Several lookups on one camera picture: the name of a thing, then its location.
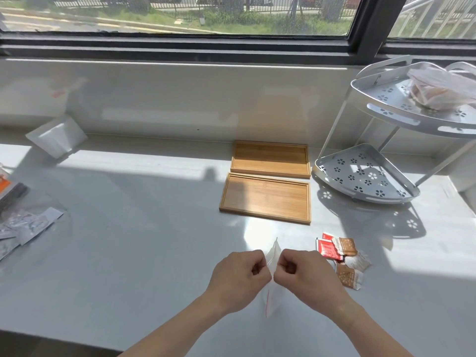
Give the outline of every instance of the white car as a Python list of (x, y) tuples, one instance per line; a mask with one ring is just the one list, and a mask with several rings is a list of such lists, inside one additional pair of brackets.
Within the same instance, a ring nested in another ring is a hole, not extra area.
[[(249, 0), (251, 6), (273, 5), (274, 0)], [(196, 0), (198, 4), (218, 5), (223, 4), (223, 0)]]

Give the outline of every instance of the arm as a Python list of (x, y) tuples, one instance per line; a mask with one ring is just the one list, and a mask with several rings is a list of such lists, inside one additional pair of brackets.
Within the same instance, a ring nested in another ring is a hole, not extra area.
[(336, 323), (361, 357), (412, 357), (350, 297), (318, 252), (283, 250), (274, 281)]
[(205, 293), (120, 356), (185, 356), (203, 332), (250, 304), (270, 280), (261, 250), (231, 253), (213, 270)]

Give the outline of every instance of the curb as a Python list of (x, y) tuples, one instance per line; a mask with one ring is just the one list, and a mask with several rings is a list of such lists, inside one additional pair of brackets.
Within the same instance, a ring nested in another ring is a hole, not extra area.
[(117, 26), (127, 25), (127, 26), (138, 26), (138, 27), (144, 27), (144, 28), (147, 27), (148, 29), (168, 30), (172, 32), (181, 32), (181, 33), (187, 33), (187, 34), (228, 34), (226, 32), (219, 32), (219, 31), (180, 28), (178, 26), (149, 24), (149, 23), (138, 22), (138, 21), (116, 20), (113, 18), (105, 18), (105, 17), (78, 16), (78, 15), (63, 14), (63, 13), (57, 13), (57, 12), (51, 12), (51, 11), (25, 10), (23, 8), (14, 8), (14, 7), (0, 7), (0, 12), (5, 12), (5, 13), (10, 13), (15, 15), (25, 15), (25, 16), (51, 17), (57, 20), (83, 21), (83, 22), (92, 22), (92, 23), (108, 22), (111, 24), (116, 24)]

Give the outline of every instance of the person's left hand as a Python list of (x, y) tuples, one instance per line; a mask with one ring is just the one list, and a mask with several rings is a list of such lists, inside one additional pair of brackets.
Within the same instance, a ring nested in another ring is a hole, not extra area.
[(204, 294), (226, 315), (245, 308), (270, 281), (263, 251), (233, 252), (217, 264)]

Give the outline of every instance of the hand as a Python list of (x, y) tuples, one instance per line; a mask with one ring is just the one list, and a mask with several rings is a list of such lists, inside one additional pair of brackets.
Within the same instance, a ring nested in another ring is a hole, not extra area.
[(284, 249), (274, 281), (336, 324), (352, 322), (348, 319), (353, 317), (356, 303), (319, 252)]
[(233, 252), (217, 264), (204, 294), (226, 315), (245, 308), (270, 281), (263, 251)]

